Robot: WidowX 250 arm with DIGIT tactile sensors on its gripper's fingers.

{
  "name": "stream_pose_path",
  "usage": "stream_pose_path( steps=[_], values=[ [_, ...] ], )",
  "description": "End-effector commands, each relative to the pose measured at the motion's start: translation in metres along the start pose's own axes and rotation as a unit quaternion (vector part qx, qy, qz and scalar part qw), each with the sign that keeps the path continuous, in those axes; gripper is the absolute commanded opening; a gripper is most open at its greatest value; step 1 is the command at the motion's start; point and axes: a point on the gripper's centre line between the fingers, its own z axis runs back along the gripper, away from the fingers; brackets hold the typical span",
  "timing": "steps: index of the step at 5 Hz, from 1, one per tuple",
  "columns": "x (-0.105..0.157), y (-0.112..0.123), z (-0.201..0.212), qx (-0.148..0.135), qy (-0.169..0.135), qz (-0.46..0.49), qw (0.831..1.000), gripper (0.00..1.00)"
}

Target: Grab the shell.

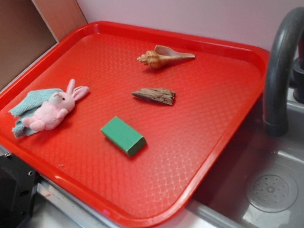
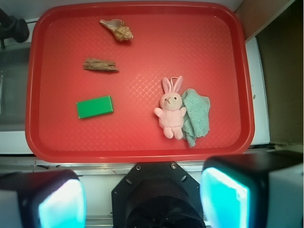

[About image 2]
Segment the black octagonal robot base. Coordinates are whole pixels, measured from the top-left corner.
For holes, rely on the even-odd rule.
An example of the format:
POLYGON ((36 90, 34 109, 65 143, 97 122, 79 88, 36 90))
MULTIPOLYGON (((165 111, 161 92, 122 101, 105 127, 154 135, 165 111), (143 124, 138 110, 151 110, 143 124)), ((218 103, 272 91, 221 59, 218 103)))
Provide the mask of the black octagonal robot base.
POLYGON ((175 162, 137 163, 113 188, 114 228, 204 228, 200 185, 175 162))

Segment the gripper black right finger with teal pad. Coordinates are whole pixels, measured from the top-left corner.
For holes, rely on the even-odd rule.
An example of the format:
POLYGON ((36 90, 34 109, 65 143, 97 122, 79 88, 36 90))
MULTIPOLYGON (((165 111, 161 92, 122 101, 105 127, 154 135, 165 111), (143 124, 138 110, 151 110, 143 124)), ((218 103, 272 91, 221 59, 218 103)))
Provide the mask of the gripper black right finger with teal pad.
POLYGON ((304 155, 276 151, 212 156, 200 178, 200 200, 213 228, 301 228, 304 155))

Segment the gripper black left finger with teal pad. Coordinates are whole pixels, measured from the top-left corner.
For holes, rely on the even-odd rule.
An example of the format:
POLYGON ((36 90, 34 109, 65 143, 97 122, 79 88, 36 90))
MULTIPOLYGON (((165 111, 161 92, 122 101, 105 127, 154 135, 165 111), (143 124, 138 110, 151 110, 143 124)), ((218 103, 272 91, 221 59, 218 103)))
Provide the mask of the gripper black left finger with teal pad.
POLYGON ((0 176, 2 228, 83 228, 86 194, 71 170, 0 176))

